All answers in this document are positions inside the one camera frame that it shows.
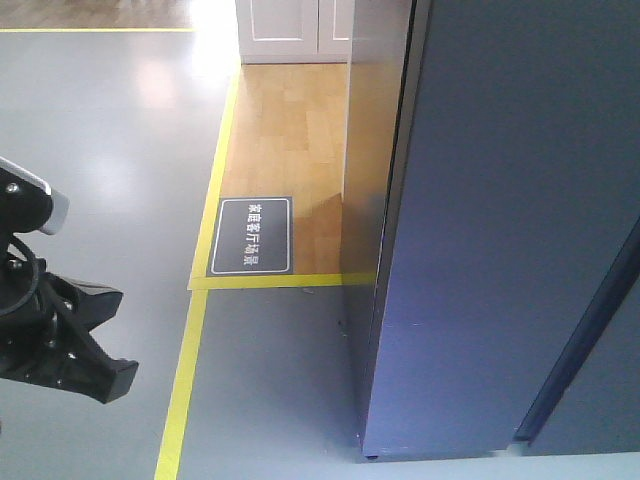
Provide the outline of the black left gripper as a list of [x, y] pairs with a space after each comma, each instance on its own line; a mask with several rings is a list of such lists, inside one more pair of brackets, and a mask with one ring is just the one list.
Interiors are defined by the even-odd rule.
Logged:
[[109, 357], [90, 334], [116, 315], [123, 293], [46, 274], [20, 234], [1, 230], [1, 378], [103, 404], [123, 397], [139, 363]]

